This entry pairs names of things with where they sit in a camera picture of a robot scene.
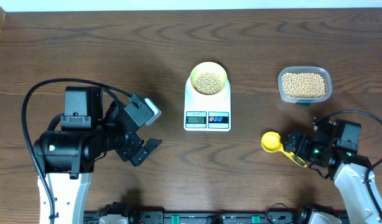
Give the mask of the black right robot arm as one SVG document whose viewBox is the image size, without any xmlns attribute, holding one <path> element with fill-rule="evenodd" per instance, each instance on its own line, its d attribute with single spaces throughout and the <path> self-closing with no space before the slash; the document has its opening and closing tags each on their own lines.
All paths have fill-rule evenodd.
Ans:
<svg viewBox="0 0 382 224">
<path fill-rule="evenodd" d="M 361 125 L 344 119 L 314 124 L 315 134 L 293 131 L 281 138 L 286 152 L 298 162 L 328 170 L 339 190 L 350 223 L 382 223 L 382 199 L 375 184 L 373 164 L 358 154 Z"/>
</svg>

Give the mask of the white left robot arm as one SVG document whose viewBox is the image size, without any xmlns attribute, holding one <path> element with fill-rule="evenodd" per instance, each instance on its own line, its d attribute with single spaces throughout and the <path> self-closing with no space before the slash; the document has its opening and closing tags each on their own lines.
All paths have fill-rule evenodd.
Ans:
<svg viewBox="0 0 382 224">
<path fill-rule="evenodd" d="M 159 108 L 138 94 L 129 104 L 114 100 L 103 111 L 102 87 L 69 86 L 65 112 L 56 116 L 34 144 L 43 177 L 38 179 L 40 223 L 82 223 L 95 162 L 109 151 L 141 165 L 158 139 L 142 140 L 137 130 L 151 125 Z"/>
</svg>

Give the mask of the yellow measuring scoop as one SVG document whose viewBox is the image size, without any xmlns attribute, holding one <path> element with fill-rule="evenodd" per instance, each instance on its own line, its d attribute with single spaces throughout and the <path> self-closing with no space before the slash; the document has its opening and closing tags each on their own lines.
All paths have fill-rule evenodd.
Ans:
<svg viewBox="0 0 382 224">
<path fill-rule="evenodd" d="M 307 167 L 307 164 L 303 159 L 295 155 L 293 152 L 286 152 L 284 150 L 284 145 L 281 142 L 281 136 L 277 132 L 269 131 L 264 133 L 261 138 L 261 147 L 268 153 L 281 152 L 298 166 L 303 168 Z"/>
</svg>

